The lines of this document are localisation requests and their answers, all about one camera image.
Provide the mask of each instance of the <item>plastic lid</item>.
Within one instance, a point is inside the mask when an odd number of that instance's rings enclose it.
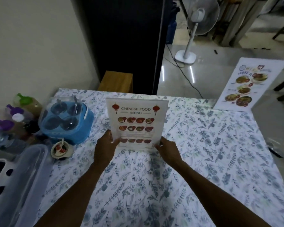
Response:
[[[22,122],[24,120],[24,116],[22,114],[14,114],[12,117],[13,121]]]
[[[10,114],[13,116],[14,114],[23,114],[24,110],[20,107],[12,107],[10,104],[6,105],[6,107],[8,107],[11,111]]]
[[[29,96],[23,96],[20,93],[17,94],[17,96],[20,97],[19,99],[19,103],[20,105],[24,106],[24,105],[29,105],[30,103],[33,102],[33,98],[29,97]]]
[[[10,129],[13,128],[13,126],[15,125],[15,123],[13,121],[10,120],[0,120],[0,129],[4,130],[4,131],[9,131]]]

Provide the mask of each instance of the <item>red lantern illustration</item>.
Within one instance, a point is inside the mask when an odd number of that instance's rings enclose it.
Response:
[[[155,115],[156,115],[157,111],[160,110],[160,108],[156,105],[153,107],[153,110],[155,111]]]
[[[112,108],[115,109],[116,114],[117,114],[117,110],[119,109],[119,105],[115,103],[115,104],[112,106]]]

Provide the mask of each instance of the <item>green bottle cap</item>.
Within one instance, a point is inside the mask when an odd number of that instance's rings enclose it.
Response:
[[[20,97],[19,103],[21,106],[29,105],[33,102],[33,98],[29,96],[23,96],[20,93],[17,94]]]

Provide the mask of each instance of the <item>black cable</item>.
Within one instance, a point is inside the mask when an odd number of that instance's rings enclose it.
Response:
[[[175,64],[173,64],[172,62],[170,62],[168,59],[166,59],[169,63],[171,63],[172,65],[174,65],[175,67],[178,67],[177,65],[175,65]]]
[[[167,48],[168,48],[168,50],[169,50],[169,52],[170,52],[171,57],[172,57],[173,60],[176,62],[176,59],[173,57],[173,55],[172,55],[172,53],[171,53],[171,50],[169,49],[169,47],[168,47],[167,44],[166,44],[166,46],[167,46]],[[200,94],[201,98],[203,99],[203,96],[201,95],[200,91],[199,91],[197,88],[195,88],[195,87],[191,84],[191,82],[190,82],[189,79],[185,76],[184,72],[183,72],[182,69],[179,67],[179,65],[178,65],[177,62],[176,62],[176,64],[177,64],[178,68],[180,69],[180,71],[182,72],[183,76],[188,80],[190,86],[193,87],[194,89],[196,89],[196,90],[198,91],[198,93]]]

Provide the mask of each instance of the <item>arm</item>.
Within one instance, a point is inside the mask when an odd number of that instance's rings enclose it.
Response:
[[[35,227],[80,227],[91,194],[120,142],[116,139],[111,143],[110,134],[107,130],[97,141],[94,162],[87,172],[46,211]]]
[[[163,160],[189,184],[217,227],[270,227],[234,197],[194,171],[180,156],[175,142],[161,138],[163,146],[156,148]]]

